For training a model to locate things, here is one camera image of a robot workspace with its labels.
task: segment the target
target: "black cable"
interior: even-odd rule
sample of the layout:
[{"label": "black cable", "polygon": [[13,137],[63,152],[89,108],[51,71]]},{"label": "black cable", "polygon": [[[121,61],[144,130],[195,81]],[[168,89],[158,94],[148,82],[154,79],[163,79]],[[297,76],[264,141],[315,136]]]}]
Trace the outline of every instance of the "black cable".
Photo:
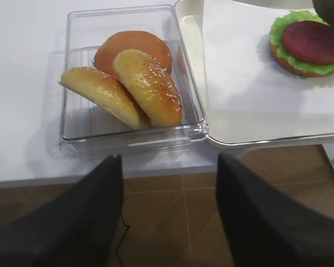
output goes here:
[{"label": "black cable", "polygon": [[122,211],[121,211],[121,219],[122,219],[122,223],[123,223],[124,226],[126,227],[126,230],[125,230],[125,232],[123,233],[123,235],[122,235],[122,237],[121,237],[121,240],[120,240],[120,242],[118,243],[118,245],[117,245],[117,247],[116,247],[116,257],[117,257],[117,259],[118,259],[118,261],[119,261],[119,263],[120,263],[120,266],[121,266],[121,267],[124,267],[123,261],[122,261],[120,255],[118,254],[118,249],[120,248],[120,246],[121,246],[121,244],[122,244],[122,241],[123,241],[124,237],[126,236],[126,234],[127,234],[128,230],[129,230],[130,226],[127,225],[127,224],[125,223],[125,221],[124,221],[124,219],[123,219],[123,216],[122,216]]}]

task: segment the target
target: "hamburger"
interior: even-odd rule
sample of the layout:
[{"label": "hamburger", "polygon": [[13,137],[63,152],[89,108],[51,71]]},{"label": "hamburger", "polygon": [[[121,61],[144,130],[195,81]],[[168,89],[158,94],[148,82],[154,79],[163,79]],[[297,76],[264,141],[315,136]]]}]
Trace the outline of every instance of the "hamburger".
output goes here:
[{"label": "hamburger", "polygon": [[334,26],[310,11],[292,11],[274,21],[270,51],[284,69],[296,75],[333,74]]}]

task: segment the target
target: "white tray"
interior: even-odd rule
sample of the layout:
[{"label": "white tray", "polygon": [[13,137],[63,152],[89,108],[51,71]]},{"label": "white tray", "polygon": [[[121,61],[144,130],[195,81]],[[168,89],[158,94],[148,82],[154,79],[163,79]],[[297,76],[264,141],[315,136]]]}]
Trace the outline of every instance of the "white tray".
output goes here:
[{"label": "white tray", "polygon": [[[293,4],[289,8],[297,7],[300,6]],[[180,0],[175,4],[175,10],[206,111],[212,145],[239,149],[334,142],[334,115],[209,109],[202,41],[203,0]]]}]

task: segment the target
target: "tiled floor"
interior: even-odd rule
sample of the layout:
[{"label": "tiled floor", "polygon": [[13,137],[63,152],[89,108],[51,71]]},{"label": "tiled floor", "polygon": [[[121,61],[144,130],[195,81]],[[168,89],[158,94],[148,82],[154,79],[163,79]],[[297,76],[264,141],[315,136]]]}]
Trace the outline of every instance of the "tiled floor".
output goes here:
[{"label": "tiled floor", "polygon": [[[334,178],[316,146],[255,151],[243,162],[294,199],[334,218]],[[215,202],[215,174],[125,180],[120,247],[124,265],[231,267]],[[0,224],[44,204],[69,185],[0,190]],[[114,246],[125,230],[120,221]],[[108,266],[120,266],[114,249]]]}]

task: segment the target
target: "bottom bun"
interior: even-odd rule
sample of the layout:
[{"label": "bottom bun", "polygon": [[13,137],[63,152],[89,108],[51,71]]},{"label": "bottom bun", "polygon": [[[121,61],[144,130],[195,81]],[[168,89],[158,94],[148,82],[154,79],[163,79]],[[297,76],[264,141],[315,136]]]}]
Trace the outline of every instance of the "bottom bun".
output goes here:
[{"label": "bottom bun", "polygon": [[284,69],[286,69],[288,72],[291,72],[291,73],[293,73],[295,75],[299,75],[299,76],[307,77],[307,78],[314,78],[314,77],[328,76],[328,75],[331,75],[331,74],[334,73],[334,71],[331,71],[328,74],[322,75],[322,74],[318,74],[318,73],[315,73],[315,72],[308,72],[308,71],[297,70],[292,65],[290,65],[289,62],[285,58],[278,56],[277,49],[278,49],[278,46],[274,46],[274,45],[270,44],[270,50],[271,50],[272,57]]}]

